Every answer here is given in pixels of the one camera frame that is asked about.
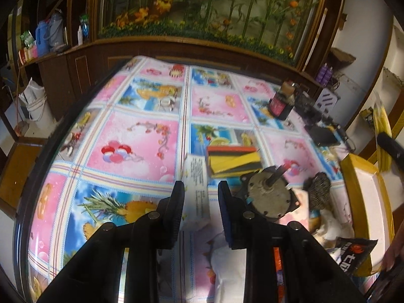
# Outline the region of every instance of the metal mesh scrubber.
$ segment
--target metal mesh scrubber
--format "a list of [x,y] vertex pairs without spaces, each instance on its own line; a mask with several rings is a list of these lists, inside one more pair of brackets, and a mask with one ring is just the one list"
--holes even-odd
[[322,210],[330,207],[330,188],[330,179],[324,172],[318,172],[307,189],[311,210]]

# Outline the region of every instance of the black pouch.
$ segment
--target black pouch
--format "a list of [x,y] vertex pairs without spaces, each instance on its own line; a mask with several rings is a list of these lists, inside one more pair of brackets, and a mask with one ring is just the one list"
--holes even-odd
[[337,238],[336,248],[341,248],[339,267],[348,275],[359,268],[376,246],[377,240],[364,238]]

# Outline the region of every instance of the white bottle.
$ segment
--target white bottle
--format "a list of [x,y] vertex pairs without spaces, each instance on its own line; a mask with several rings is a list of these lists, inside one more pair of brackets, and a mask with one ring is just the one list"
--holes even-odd
[[78,45],[83,44],[83,31],[81,30],[81,26],[78,27],[77,40],[78,40]]

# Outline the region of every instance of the screw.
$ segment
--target screw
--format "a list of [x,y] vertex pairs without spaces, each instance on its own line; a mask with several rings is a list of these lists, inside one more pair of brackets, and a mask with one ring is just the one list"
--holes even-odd
[[114,226],[115,226],[115,225],[114,225],[112,222],[107,222],[107,223],[104,223],[104,224],[102,225],[102,230],[104,230],[104,231],[109,231],[109,230],[111,230]]
[[243,217],[246,218],[247,220],[251,220],[252,218],[254,218],[255,213],[251,212],[251,211],[245,211],[243,213]]
[[302,225],[300,222],[297,221],[291,221],[288,223],[288,226],[290,226],[293,230],[300,230],[302,228]]
[[152,211],[148,214],[150,220],[156,220],[160,217],[160,213],[156,211]]

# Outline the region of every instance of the pink label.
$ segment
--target pink label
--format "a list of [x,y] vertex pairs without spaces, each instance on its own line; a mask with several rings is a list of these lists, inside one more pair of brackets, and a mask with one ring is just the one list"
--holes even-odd
[[271,104],[269,105],[269,107],[271,108],[271,112],[275,115],[275,116],[279,116],[280,113],[283,111],[283,109],[285,108],[285,104],[281,101],[279,101],[276,96],[272,98]]

